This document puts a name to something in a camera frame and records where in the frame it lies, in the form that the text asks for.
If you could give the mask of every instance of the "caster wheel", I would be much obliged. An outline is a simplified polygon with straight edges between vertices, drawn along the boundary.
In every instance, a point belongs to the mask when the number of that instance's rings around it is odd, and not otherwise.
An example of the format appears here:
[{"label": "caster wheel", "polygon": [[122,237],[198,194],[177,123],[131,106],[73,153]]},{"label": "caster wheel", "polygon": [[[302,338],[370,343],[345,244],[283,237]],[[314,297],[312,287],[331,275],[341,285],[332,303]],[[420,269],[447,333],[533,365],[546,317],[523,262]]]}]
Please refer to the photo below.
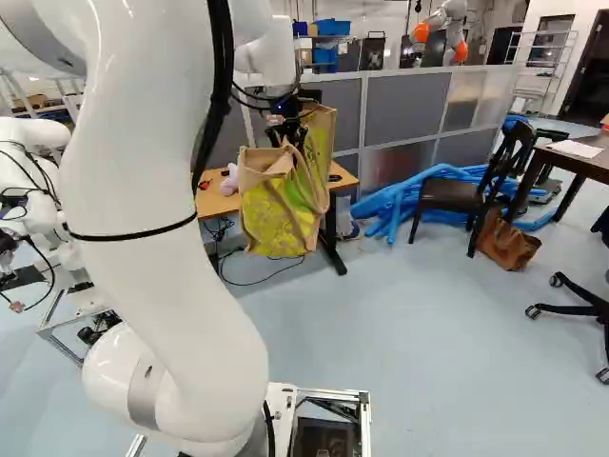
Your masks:
[{"label": "caster wheel", "polygon": [[553,274],[550,278],[550,286],[553,288],[559,288],[562,286],[562,284],[563,282],[560,280],[560,278],[556,274]]},{"label": "caster wheel", "polygon": [[537,308],[535,308],[535,306],[532,306],[532,307],[527,308],[524,313],[526,314],[526,317],[528,317],[529,319],[535,320],[538,317],[540,317],[541,311],[539,311]]},{"label": "caster wheel", "polygon": [[601,381],[606,386],[609,386],[609,368],[603,368],[597,374],[597,379]]}]

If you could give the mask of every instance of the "doorway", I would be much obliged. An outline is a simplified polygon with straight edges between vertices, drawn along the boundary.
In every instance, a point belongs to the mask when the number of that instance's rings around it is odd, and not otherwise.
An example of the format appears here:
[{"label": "doorway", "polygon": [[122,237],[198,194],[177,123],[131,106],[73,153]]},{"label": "doorway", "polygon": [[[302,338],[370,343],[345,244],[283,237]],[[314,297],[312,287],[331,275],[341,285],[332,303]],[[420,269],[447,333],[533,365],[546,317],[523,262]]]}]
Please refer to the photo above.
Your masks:
[{"label": "doorway", "polygon": [[486,58],[486,65],[511,65],[516,55],[516,47],[521,39],[519,35],[512,40],[512,33],[522,31],[522,27],[499,27],[493,34],[493,43]]},{"label": "doorway", "polygon": [[609,10],[599,10],[559,118],[599,127],[609,113]]}]

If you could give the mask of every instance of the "black chair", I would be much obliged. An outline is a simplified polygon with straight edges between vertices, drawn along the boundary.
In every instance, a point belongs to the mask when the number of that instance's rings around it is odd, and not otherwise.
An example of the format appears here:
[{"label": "black chair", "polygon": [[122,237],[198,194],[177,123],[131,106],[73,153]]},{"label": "black chair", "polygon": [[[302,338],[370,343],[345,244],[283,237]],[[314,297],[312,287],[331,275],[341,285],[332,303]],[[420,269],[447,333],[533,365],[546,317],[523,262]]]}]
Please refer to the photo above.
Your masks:
[{"label": "black chair", "polygon": [[[593,233],[602,233],[602,242],[609,248],[609,208],[600,216],[595,225],[590,228]],[[609,281],[609,271],[605,273],[605,278]],[[597,322],[603,326],[605,335],[605,355],[607,361],[609,361],[609,302],[598,297],[589,290],[578,286],[564,273],[557,271],[550,278],[550,286],[553,288],[560,288],[567,286],[567,288],[573,291],[578,297],[582,298],[585,302],[589,303],[589,307],[555,307],[553,305],[546,305],[544,303],[537,303],[532,307],[526,309],[526,315],[531,319],[537,319],[540,317],[541,312],[552,312],[554,314],[565,314],[569,316],[593,316],[597,318]],[[609,386],[609,366],[603,368],[597,374],[597,379],[606,386]]]},{"label": "black chair", "polygon": [[[569,133],[561,130],[552,130],[552,129],[535,129],[535,138],[533,140],[533,144],[537,143],[537,140],[540,138],[547,138],[551,140],[552,143],[556,143],[558,141],[564,141],[569,138]],[[526,154],[523,154],[519,160],[517,161],[514,169],[512,169],[512,176],[520,176],[524,174],[524,169],[526,165],[529,163],[529,158],[531,157],[531,153],[533,150],[529,150]],[[540,173],[540,178],[537,181],[537,184],[543,184],[548,177],[550,176],[550,171],[552,170],[552,166],[546,165]]]},{"label": "black chair", "polygon": [[[421,215],[426,209],[464,212],[469,214],[466,230],[473,229],[467,256],[474,257],[476,242],[484,225],[486,213],[498,203],[496,198],[507,173],[514,168],[523,154],[530,152],[534,145],[534,138],[535,130],[531,126],[521,121],[517,122],[503,139],[500,148],[491,157],[488,169],[478,186],[455,179],[434,177],[425,179],[422,182],[417,212],[408,243],[411,245],[414,243]],[[521,148],[514,154],[517,142],[521,143]],[[486,195],[487,187],[491,189]]]}]

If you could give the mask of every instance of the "light gray floor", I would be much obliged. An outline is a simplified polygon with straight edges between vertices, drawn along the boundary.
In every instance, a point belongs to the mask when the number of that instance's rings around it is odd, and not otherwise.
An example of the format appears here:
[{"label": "light gray floor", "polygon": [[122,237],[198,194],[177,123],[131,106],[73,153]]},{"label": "light gray floor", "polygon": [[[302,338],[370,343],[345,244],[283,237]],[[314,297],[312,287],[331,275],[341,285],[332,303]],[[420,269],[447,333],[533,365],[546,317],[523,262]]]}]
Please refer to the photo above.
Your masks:
[{"label": "light gray floor", "polygon": [[[568,183],[568,173],[557,176]],[[376,456],[606,455],[609,387],[594,378],[606,365],[600,327],[523,312],[580,303],[549,287],[556,270],[609,296],[609,251],[589,232],[607,205],[609,189],[586,183],[562,222],[537,233],[543,247],[521,273],[482,254],[468,259],[459,228],[422,223],[409,246],[407,223],[393,248],[342,244],[344,277],[315,254],[262,285],[231,289],[266,341],[273,380],[372,392]],[[225,275],[244,282],[293,262],[241,255]],[[133,431],[95,409],[78,371],[33,335],[42,311],[0,309],[0,455],[124,455]],[[146,451],[171,455],[157,443]]]}]

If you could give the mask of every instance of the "paper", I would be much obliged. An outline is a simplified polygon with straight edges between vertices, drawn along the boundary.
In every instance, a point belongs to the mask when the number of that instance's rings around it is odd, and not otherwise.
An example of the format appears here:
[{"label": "paper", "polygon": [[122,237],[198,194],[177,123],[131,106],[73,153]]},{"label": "paper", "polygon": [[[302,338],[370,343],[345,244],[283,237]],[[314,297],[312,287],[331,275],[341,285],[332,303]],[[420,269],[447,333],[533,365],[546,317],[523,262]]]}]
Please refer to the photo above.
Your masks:
[{"label": "paper", "polygon": [[547,145],[547,147],[560,152],[578,155],[579,157],[583,157],[585,159],[591,159],[599,152],[602,152],[602,148],[594,148],[592,146],[583,145],[582,143],[571,140],[558,141],[558,143]]}]

